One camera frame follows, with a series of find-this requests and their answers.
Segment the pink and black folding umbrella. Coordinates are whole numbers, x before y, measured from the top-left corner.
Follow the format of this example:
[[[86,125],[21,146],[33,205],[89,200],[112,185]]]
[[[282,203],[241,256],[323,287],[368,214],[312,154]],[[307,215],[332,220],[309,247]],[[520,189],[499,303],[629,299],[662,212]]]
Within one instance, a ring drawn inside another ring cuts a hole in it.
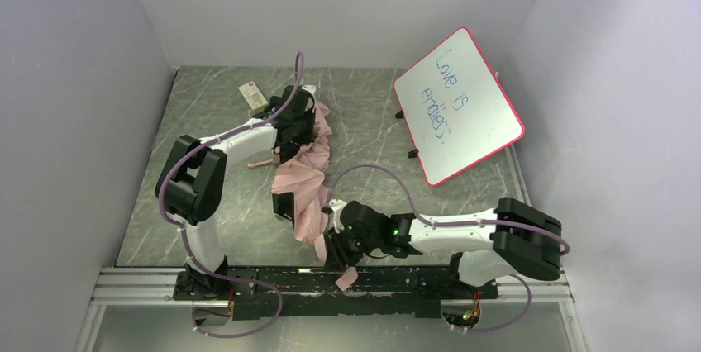
[[[311,143],[302,145],[285,162],[282,161],[282,151],[276,149],[271,159],[250,163],[248,167],[277,166],[271,192],[274,197],[292,199],[291,212],[281,217],[292,222],[295,239],[312,245],[318,260],[325,264],[328,252],[323,234],[331,222],[322,212],[329,193],[329,188],[323,183],[330,163],[329,137],[332,130],[326,120],[330,112],[328,107],[317,101],[314,110]]]

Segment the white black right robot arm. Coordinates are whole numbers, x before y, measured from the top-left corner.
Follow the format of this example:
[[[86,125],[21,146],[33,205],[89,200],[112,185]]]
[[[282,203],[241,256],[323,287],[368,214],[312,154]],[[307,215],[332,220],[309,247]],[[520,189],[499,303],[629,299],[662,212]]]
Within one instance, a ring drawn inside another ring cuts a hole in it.
[[[400,259],[449,250],[457,279],[470,286],[508,275],[552,282],[559,279],[561,257],[569,250],[558,220],[513,198],[454,216],[387,216],[337,199],[323,211],[330,224],[314,248],[329,271],[354,267],[376,250]]]

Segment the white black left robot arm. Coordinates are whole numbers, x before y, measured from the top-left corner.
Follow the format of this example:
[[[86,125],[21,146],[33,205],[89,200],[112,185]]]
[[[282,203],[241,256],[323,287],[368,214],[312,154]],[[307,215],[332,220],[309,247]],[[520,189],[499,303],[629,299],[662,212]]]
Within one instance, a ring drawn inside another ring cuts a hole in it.
[[[180,136],[155,186],[160,214],[186,235],[185,273],[193,291],[218,297],[229,287],[227,257],[212,216],[222,200],[227,169],[269,151],[285,164],[320,135],[315,129],[317,88],[289,85],[243,125],[217,136]]]

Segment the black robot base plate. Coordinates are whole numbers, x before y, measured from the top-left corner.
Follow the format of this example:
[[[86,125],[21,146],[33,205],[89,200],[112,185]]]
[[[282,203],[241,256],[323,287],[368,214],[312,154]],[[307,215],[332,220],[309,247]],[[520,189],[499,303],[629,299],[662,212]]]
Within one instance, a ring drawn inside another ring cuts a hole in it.
[[[341,290],[338,273],[320,267],[231,266],[231,281],[202,284],[194,270],[178,273],[172,298],[196,307],[230,303],[235,321],[280,316],[413,315],[440,318],[444,302],[498,297],[496,282],[474,287],[462,283],[448,265],[362,266],[358,278]]]

